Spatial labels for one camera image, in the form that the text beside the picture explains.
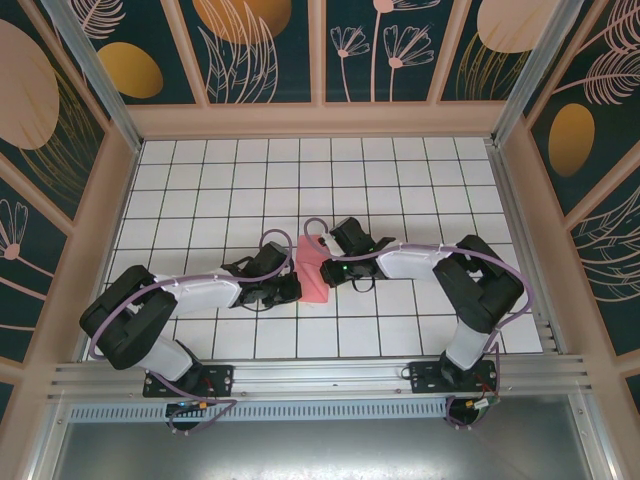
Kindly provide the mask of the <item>grey metal sheet panel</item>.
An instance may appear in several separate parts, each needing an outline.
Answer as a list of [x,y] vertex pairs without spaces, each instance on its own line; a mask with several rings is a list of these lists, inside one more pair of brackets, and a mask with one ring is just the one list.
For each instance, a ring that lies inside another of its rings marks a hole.
[[54,480],[610,480],[575,430],[510,434],[442,420],[220,423],[190,438],[160,424],[69,427]]

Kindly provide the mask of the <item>black electronics board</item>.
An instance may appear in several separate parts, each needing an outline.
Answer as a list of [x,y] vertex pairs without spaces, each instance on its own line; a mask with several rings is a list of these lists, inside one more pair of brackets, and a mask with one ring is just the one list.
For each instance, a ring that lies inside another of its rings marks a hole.
[[484,398],[448,397],[445,404],[445,421],[456,430],[471,430],[499,402],[498,396]]
[[207,402],[190,401],[168,404],[165,412],[166,424],[174,435],[183,432],[200,432],[209,424],[203,421],[204,414],[210,406]]

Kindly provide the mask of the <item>aluminium mounting rail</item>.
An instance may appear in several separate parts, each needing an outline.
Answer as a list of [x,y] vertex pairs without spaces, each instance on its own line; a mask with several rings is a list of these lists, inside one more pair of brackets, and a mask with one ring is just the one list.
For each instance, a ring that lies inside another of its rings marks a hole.
[[[239,401],[408,398],[406,366],[415,358],[230,360],[232,397]],[[502,396],[587,393],[594,381],[579,355],[507,354],[500,357]],[[143,399],[145,371],[115,370],[106,362],[60,364],[46,387],[49,402],[106,403]]]

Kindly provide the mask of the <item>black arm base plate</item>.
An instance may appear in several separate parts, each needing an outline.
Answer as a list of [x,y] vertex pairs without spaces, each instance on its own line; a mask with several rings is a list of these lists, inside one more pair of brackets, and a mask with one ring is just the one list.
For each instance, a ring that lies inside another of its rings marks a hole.
[[[234,380],[232,365],[201,365],[192,366],[184,376],[170,384],[188,397],[225,398],[231,395]],[[179,397],[180,394],[166,387],[155,376],[147,373],[145,376],[142,396],[144,398]]]
[[498,374],[491,360],[480,360],[474,367],[461,374],[454,374],[451,380],[442,375],[439,361],[410,362],[402,371],[413,393],[481,393],[484,386],[495,390]]

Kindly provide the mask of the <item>aluminium side rail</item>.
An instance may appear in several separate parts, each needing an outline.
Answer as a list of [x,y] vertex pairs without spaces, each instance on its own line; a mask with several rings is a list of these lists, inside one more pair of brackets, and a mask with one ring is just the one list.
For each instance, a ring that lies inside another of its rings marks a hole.
[[557,322],[557,315],[551,301],[549,289],[546,286],[519,194],[509,170],[506,155],[495,146],[488,146],[487,151],[499,196],[507,217],[507,224],[518,264],[533,290],[530,313],[542,351],[545,354],[564,355],[567,353],[566,342]]

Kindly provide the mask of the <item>aluminium corner post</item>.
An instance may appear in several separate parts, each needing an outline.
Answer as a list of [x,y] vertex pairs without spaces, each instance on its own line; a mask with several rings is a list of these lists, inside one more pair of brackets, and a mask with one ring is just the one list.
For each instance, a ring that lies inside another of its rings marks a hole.
[[99,59],[92,40],[106,40],[126,17],[123,0],[38,0],[52,26],[79,63],[102,105],[106,108],[128,146],[138,153],[141,136],[129,115],[121,94]]
[[559,0],[552,11],[550,20],[542,30],[491,132],[491,145],[496,150],[505,143],[517,124],[579,16],[583,3],[584,0]]

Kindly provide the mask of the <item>aluminium frame bar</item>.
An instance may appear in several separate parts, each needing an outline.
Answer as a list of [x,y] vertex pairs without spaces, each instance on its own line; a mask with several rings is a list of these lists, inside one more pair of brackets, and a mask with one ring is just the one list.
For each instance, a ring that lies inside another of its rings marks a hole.
[[23,480],[53,480],[64,443],[69,405],[60,399],[45,405],[27,457]]
[[624,480],[592,391],[579,387],[569,400],[592,480]]

